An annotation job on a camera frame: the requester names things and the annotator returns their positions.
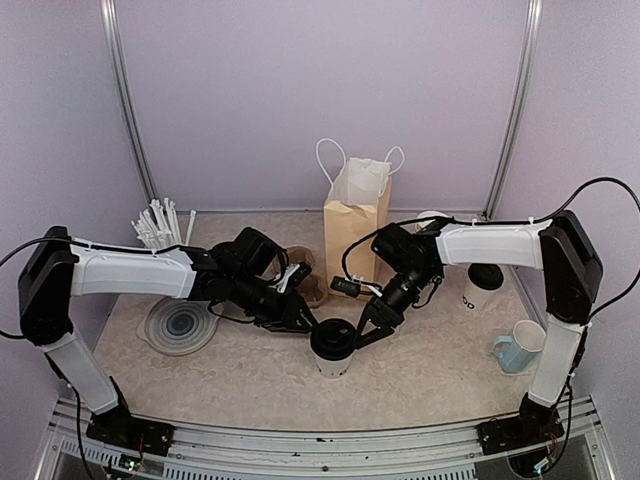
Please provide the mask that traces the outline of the stack of white paper cups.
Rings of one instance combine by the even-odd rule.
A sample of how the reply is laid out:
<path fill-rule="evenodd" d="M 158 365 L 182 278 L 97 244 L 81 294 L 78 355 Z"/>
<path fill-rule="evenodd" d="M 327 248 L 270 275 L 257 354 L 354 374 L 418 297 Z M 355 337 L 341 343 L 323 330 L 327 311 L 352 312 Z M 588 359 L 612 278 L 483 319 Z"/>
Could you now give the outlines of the stack of white paper cups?
<path fill-rule="evenodd" d="M 417 222 L 415 223 L 414 231 L 423 230 L 439 218 L 449 218 L 449 215 L 436 210 L 420 212 L 416 217 Z"/>

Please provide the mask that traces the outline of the aluminium front frame rail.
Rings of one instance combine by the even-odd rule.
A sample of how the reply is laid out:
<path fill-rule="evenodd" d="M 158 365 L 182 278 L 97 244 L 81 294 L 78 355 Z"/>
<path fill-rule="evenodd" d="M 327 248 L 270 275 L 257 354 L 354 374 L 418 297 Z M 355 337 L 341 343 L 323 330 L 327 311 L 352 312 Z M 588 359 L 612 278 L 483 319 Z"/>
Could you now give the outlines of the aluminium front frame rail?
<path fill-rule="evenodd" d="M 175 422 L 164 455 L 85 436 L 89 411 L 57 401 L 36 479 L 616 479 L 591 398 L 563 400 L 553 435 L 489 453 L 479 420 L 371 431 L 275 431 Z"/>

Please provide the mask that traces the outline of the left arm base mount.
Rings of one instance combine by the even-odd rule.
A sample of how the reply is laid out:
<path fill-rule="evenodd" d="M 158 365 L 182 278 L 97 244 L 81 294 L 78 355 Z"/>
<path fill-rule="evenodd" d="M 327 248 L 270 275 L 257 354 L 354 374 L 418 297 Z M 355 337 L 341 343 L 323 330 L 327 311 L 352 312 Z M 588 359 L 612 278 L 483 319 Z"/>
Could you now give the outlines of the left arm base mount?
<path fill-rule="evenodd" d="M 174 430 L 171 424 L 132 415 L 126 401 L 119 397 L 113 409 L 91 415 L 86 435 L 108 445 L 166 457 Z"/>

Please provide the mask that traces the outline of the left aluminium corner post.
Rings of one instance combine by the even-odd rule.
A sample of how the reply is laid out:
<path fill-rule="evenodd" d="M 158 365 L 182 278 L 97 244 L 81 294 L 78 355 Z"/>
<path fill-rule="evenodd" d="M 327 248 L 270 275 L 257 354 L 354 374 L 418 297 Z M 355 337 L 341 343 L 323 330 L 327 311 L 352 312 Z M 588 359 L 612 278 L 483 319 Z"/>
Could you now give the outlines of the left aluminium corner post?
<path fill-rule="evenodd" d="M 147 201 L 151 201 L 157 196 L 157 188 L 145 155 L 127 78 L 126 62 L 119 29 L 116 2 L 114 0 L 102 0 L 100 2 L 100 9 L 115 77 L 116 90 L 123 113 L 129 143 L 133 153 L 135 169 L 141 183 L 144 197 Z"/>

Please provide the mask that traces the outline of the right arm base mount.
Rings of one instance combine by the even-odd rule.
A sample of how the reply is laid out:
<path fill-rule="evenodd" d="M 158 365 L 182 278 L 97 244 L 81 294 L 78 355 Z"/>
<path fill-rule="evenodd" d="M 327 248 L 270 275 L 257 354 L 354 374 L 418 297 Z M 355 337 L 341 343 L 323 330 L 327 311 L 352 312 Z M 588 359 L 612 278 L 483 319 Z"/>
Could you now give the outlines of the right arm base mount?
<path fill-rule="evenodd" d="M 566 388 L 551 407 L 544 407 L 525 395 L 519 410 L 505 418 L 493 418 L 476 426 L 484 455 L 493 455 L 537 445 L 565 434 L 558 405 Z"/>

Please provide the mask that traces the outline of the brown paper takeout bag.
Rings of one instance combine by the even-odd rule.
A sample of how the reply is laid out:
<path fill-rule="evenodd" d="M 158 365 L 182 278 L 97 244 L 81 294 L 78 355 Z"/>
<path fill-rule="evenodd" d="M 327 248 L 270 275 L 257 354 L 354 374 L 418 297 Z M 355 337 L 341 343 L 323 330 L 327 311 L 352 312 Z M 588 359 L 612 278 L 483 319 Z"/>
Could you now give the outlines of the brown paper takeout bag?
<path fill-rule="evenodd" d="M 341 155 L 342 167 L 335 177 L 322 165 L 320 147 L 326 142 Z M 346 276 L 342 256 L 348 247 L 386 224 L 392 178 L 404 166 L 406 156 L 401 147 L 394 146 L 382 161 L 349 157 L 331 138 L 316 143 L 315 155 L 330 185 L 323 217 L 326 282 L 331 283 L 336 276 Z"/>

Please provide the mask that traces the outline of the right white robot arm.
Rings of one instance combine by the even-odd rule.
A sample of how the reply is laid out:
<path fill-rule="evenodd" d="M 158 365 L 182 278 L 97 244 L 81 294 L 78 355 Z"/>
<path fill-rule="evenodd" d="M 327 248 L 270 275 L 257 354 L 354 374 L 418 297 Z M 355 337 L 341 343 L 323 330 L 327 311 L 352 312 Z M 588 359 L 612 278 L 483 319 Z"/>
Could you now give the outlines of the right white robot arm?
<path fill-rule="evenodd" d="M 394 333 L 422 290 L 443 277 L 447 265 L 529 267 L 544 274 L 547 336 L 526 395 L 538 405 L 513 419 L 511 433 L 535 442 L 551 424 L 550 408 L 572 372 L 603 276 L 602 262 L 576 215 L 564 210 L 547 220 L 464 222 L 436 217 L 411 233 L 405 222 L 373 235 L 372 251 L 394 271 L 361 314 L 354 346 L 368 346 Z"/>

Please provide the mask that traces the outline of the right aluminium corner post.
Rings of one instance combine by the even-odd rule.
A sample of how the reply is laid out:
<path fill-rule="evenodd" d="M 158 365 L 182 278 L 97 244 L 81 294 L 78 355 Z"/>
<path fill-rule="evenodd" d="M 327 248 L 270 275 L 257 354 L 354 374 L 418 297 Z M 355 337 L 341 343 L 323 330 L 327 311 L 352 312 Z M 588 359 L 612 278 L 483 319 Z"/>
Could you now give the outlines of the right aluminium corner post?
<path fill-rule="evenodd" d="M 506 130 L 501 143 L 498 165 L 495 170 L 489 195 L 483 210 L 484 216 L 487 219 L 492 219 L 497 212 L 513 159 L 520 125 L 525 111 L 531 74 L 534 67 L 542 11 L 542 0 L 530 0 L 528 2 L 523 41 L 521 45 L 511 107 L 507 117 Z"/>

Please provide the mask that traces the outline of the white paper coffee cup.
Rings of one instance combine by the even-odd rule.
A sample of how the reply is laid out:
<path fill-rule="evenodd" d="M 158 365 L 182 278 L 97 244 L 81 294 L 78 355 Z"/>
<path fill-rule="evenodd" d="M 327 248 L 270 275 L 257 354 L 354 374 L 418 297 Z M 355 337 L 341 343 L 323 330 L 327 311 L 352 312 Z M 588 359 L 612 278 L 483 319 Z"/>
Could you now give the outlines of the white paper coffee cup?
<path fill-rule="evenodd" d="M 482 310 L 496 295 L 498 289 L 487 290 L 467 280 L 463 289 L 463 305 L 472 311 Z"/>
<path fill-rule="evenodd" d="M 319 373 L 324 378 L 337 379 L 343 376 L 348 371 L 353 357 L 354 354 L 351 354 L 343 359 L 329 360 L 315 354 L 314 360 Z"/>

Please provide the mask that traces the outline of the black coffee cup lid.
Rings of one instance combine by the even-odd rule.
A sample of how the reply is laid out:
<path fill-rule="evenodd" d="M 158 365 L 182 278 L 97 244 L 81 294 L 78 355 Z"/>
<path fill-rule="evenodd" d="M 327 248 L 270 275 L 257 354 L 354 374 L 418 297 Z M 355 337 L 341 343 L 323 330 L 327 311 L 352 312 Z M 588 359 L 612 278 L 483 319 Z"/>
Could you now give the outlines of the black coffee cup lid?
<path fill-rule="evenodd" d="M 347 320 L 331 318 L 313 328 L 310 346 L 315 355 L 328 361 L 340 361 L 354 351 L 356 328 Z"/>
<path fill-rule="evenodd" d="M 469 281 L 486 291 L 498 290 L 504 283 L 504 274 L 496 264 L 473 263 L 468 267 Z"/>

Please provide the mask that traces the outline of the aluminium corner post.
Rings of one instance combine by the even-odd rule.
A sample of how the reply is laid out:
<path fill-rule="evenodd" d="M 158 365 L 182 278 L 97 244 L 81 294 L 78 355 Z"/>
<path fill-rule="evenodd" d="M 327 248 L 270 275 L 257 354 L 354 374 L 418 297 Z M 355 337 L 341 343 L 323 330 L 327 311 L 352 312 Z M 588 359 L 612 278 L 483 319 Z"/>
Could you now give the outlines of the aluminium corner post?
<path fill-rule="evenodd" d="M 157 188 L 145 155 L 127 78 L 126 62 L 119 29 L 116 2 L 114 0 L 102 0 L 100 2 L 100 9 L 115 77 L 116 90 L 123 113 L 129 143 L 133 153 L 135 169 L 141 183 L 144 197 L 147 201 L 151 201 L 157 196 Z"/>
<path fill-rule="evenodd" d="M 521 45 L 511 107 L 507 117 L 506 130 L 501 143 L 498 165 L 495 170 L 489 195 L 483 210 L 484 216 L 487 219 L 492 219 L 497 212 L 513 159 L 520 125 L 525 111 L 531 74 L 534 67 L 542 11 L 542 0 L 530 0 L 528 2 L 523 41 Z"/>

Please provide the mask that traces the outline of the light blue mug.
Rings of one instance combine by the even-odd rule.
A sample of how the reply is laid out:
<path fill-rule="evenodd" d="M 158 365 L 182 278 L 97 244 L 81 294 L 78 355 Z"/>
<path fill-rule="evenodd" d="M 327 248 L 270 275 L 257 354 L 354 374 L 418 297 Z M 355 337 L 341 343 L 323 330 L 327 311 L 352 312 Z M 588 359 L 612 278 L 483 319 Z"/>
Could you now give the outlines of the light blue mug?
<path fill-rule="evenodd" d="M 491 353 L 504 373 L 522 372 L 542 352 L 546 332 L 532 320 L 520 320 L 508 335 L 495 338 Z"/>

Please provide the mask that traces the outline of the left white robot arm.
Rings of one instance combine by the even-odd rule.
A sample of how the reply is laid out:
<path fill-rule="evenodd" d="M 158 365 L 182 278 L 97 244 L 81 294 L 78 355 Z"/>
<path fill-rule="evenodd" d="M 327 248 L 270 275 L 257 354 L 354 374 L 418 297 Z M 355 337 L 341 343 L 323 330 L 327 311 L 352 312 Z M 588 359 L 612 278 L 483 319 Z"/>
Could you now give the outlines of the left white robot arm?
<path fill-rule="evenodd" d="M 101 415 L 102 430 L 121 445 L 133 443 L 140 424 L 76 332 L 75 299 L 95 303 L 146 295 L 210 307 L 231 303 L 251 324 L 276 333 L 308 334 L 317 324 L 297 290 L 310 266 L 290 263 L 284 248 L 251 227 L 209 249 L 91 243 L 62 226 L 27 245 L 33 252 L 18 278 L 21 334 L 44 352 L 89 410 Z"/>

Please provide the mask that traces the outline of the brown cardboard cup carrier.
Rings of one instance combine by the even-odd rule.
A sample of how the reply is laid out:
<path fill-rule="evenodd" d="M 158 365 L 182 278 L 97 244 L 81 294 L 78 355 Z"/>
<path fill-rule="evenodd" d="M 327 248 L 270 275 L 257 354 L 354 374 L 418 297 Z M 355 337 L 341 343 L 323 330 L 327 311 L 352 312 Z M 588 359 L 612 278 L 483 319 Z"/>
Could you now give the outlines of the brown cardboard cup carrier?
<path fill-rule="evenodd" d="M 292 246 L 287 248 L 287 253 L 291 263 L 305 262 L 312 271 L 297 287 L 298 292 L 305 299 L 310 309 L 317 309 L 323 305 L 329 297 L 326 279 L 315 270 L 315 257 L 312 251 L 303 246 Z"/>

